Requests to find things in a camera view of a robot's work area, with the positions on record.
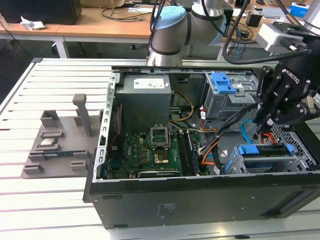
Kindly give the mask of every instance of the floor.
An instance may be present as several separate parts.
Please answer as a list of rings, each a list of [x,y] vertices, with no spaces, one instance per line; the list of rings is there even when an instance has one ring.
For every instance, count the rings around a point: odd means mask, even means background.
[[[7,51],[0,46],[0,103],[6,98],[19,77],[23,74],[32,58],[23,50],[17,41],[10,42],[12,50]],[[58,58],[51,50],[52,42],[24,40],[22,46],[38,58]],[[135,50],[130,49],[128,43],[102,43],[102,54],[97,53],[97,45],[94,42],[84,42],[85,54],[81,55],[78,42],[68,42],[67,47],[70,58],[103,58],[103,59],[145,59],[148,55],[147,44],[136,44]],[[188,47],[181,50],[182,59],[215,60],[218,56],[219,47],[216,46],[194,46],[193,56],[187,56]],[[233,57],[237,55],[237,49],[232,51]],[[268,52],[262,48],[247,48],[242,59],[268,56]]]

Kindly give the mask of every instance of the label sticker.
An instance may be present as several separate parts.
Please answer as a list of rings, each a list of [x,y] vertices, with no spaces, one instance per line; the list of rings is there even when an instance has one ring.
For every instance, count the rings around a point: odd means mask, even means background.
[[[228,151],[223,150],[222,153],[220,154],[220,157],[228,157]]]
[[[164,89],[163,78],[136,78],[133,83],[134,89]]]
[[[206,120],[206,112],[205,111],[201,112],[201,119]]]
[[[45,157],[57,157],[58,154],[55,154],[55,153],[48,153],[48,154],[43,154],[43,156]]]
[[[214,166],[213,171],[216,175],[220,175],[220,170],[217,168],[217,166]]]
[[[243,89],[243,88],[244,88],[241,83],[239,83],[239,84],[232,84],[232,86],[233,86],[235,89]]]

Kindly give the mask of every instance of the green motherboard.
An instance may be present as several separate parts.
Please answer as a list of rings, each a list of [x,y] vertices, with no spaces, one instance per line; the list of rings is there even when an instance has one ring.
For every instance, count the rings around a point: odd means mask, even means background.
[[[160,131],[147,133],[126,133],[121,143],[119,156],[107,157],[101,168],[104,178],[132,179],[144,171],[173,171],[176,176],[183,175],[181,151],[178,145],[178,132],[171,132],[167,146],[154,146],[166,141],[166,135]],[[193,151],[201,146],[197,133],[190,134]]]

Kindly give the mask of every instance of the motherboard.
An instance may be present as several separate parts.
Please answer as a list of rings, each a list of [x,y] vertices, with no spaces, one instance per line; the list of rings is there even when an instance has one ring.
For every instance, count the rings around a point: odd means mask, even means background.
[[[149,132],[126,133],[120,147],[101,167],[106,179],[195,176],[199,172],[196,152],[201,147],[197,132],[154,127]]]

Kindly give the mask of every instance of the white slatted table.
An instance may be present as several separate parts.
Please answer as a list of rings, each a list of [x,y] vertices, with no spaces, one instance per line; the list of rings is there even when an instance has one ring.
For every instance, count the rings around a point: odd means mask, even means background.
[[[144,64],[143,60],[107,59],[43,59],[30,64],[0,107],[0,240],[232,239],[241,234],[257,239],[320,239],[320,200],[285,219],[106,231],[93,205],[82,201],[85,177],[20,178],[43,110],[76,116],[73,94],[84,93],[89,114],[97,115],[103,108],[110,66]],[[313,120],[312,126],[319,122]]]

